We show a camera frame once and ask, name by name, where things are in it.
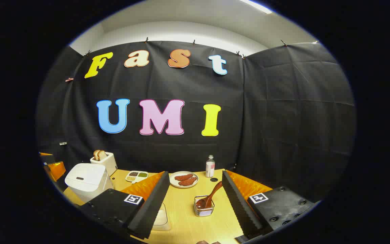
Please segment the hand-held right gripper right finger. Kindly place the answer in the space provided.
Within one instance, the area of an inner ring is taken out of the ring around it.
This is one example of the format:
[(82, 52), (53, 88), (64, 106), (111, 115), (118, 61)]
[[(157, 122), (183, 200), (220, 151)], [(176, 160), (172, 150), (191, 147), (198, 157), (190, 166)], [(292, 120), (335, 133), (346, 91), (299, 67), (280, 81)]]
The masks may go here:
[(289, 187), (270, 188), (229, 170), (222, 172), (222, 185), (248, 239), (291, 225), (317, 206)]

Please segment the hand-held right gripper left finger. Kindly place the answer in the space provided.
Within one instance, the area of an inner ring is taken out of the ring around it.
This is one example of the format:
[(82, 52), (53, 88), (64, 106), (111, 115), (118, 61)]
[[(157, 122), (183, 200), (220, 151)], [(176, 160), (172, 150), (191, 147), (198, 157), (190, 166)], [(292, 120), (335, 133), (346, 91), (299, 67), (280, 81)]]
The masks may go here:
[(163, 171), (124, 190), (105, 190), (80, 211), (121, 237), (149, 238), (169, 184), (169, 173)]

